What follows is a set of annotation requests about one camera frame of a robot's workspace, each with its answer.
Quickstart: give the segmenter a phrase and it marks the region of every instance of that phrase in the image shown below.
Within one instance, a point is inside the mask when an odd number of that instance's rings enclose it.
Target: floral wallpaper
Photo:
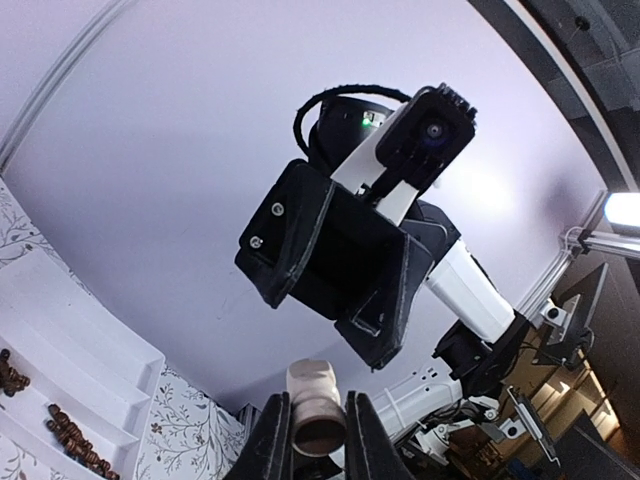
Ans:
[[[0,268],[34,248],[47,252],[90,295],[0,180]],[[142,442],[134,479],[123,480],[217,480],[238,457],[244,426],[165,367]],[[0,426],[0,480],[73,479],[38,461]]]
[[[244,426],[167,367],[135,480],[222,478],[243,443]]]

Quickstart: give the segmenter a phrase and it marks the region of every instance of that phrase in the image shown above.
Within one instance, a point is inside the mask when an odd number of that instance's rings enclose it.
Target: cardboard tube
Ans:
[[[300,360],[287,370],[293,448],[307,457],[324,457],[344,444],[347,425],[331,364]]]

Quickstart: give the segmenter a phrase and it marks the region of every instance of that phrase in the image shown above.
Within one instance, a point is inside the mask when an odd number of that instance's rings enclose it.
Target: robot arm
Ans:
[[[285,168],[243,232],[235,260],[273,308],[291,295],[335,321],[372,369],[402,348],[422,286],[455,312],[459,321],[433,355],[451,373],[429,371],[441,375],[428,383],[410,376],[373,399],[392,440],[417,432],[434,458],[443,458],[452,427],[421,422],[463,404],[480,405],[477,421],[496,420],[484,415],[495,413],[496,390],[529,330],[445,212],[418,200],[473,139],[475,114],[444,84],[421,89],[395,112],[326,97],[308,161]],[[491,405],[473,401],[485,395]]]
[[[373,123],[376,115],[365,110],[360,119]],[[516,314],[453,223],[432,205],[406,218],[471,141],[474,118],[475,109],[446,85],[426,87],[345,159],[332,158],[330,177],[294,160],[242,234],[236,264],[273,308],[292,295],[335,320],[373,369],[402,348],[424,284],[480,341],[497,342]],[[317,136],[338,138],[340,128],[328,125]]]

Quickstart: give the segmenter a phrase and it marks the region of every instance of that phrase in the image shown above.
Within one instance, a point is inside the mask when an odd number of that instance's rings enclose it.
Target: light fixture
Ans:
[[[610,223],[640,227],[640,193],[613,193],[604,213]]]

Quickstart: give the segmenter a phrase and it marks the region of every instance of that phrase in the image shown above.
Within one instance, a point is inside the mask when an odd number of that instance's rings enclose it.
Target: black cable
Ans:
[[[498,418],[502,417],[502,414],[504,413],[504,409],[507,406],[507,403],[509,403],[510,397],[507,395],[507,398],[504,399],[504,401],[502,402],[502,405],[500,405],[500,408],[498,408]]]
[[[589,337],[589,346],[585,348],[585,355],[589,355],[596,341],[596,334],[589,327],[585,327],[585,333],[580,338],[585,339],[587,336]]]
[[[554,357],[553,355],[550,355],[547,352],[545,352],[542,349],[540,349],[540,347],[536,347],[535,345],[532,345],[529,342],[523,342],[522,346],[520,347],[520,349],[521,350],[535,350],[540,355],[542,355],[544,357],[547,357],[549,360],[551,360],[552,362],[555,362],[559,366],[563,366],[566,363],[566,360],[558,358],[558,357]]]
[[[411,97],[409,95],[401,92],[400,90],[382,87],[380,85],[340,85],[339,87],[330,88],[322,93],[314,95],[309,100],[307,100],[302,107],[298,109],[296,118],[293,121],[293,136],[295,137],[296,143],[300,147],[300,150],[302,150],[305,155],[309,156],[309,146],[302,136],[302,120],[304,120],[305,115],[318,103],[328,98],[335,97],[337,95],[348,95],[354,93],[380,95],[383,97],[391,98],[393,100],[397,100],[400,103],[405,103],[411,100]]]
[[[511,360],[511,365],[509,365],[509,368],[507,369],[504,376],[502,377],[503,380],[507,378],[509,375],[511,375],[513,371],[516,369],[516,365],[518,364],[518,360],[520,360],[521,354],[522,354],[522,349],[518,350],[518,354],[515,357],[513,357],[513,360]]]
[[[460,411],[462,410],[462,399],[458,400],[456,402],[455,405],[452,405],[450,407],[447,407],[444,412],[440,412],[439,410],[436,410],[435,412],[433,412],[431,415],[429,415],[429,420],[431,419],[436,419],[438,421],[443,421],[443,420],[452,420],[454,419],[456,416],[458,416],[458,414],[460,413]]]

